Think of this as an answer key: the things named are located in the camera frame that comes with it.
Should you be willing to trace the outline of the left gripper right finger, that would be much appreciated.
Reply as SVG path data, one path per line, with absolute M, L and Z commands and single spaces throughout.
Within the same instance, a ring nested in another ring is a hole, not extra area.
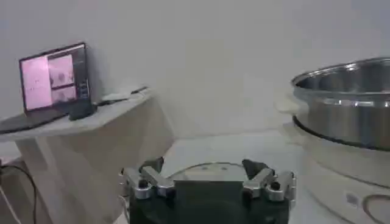
M 276 173 L 265 163 L 242 160 L 248 180 L 243 182 L 243 191 L 251 198 L 259 198 L 262 194 L 269 201 L 295 201 L 296 175 L 292 171 Z

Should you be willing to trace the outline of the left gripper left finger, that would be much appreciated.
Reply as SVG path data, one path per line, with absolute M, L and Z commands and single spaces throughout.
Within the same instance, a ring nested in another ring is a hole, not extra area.
M 126 167 L 121 175 L 129 189 L 129 195 L 137 200 L 146 200 L 157 194 L 170 198 L 175 192 L 175 182 L 163 177 L 160 172 L 165 163 L 164 157 L 147 160 L 139 168 Z

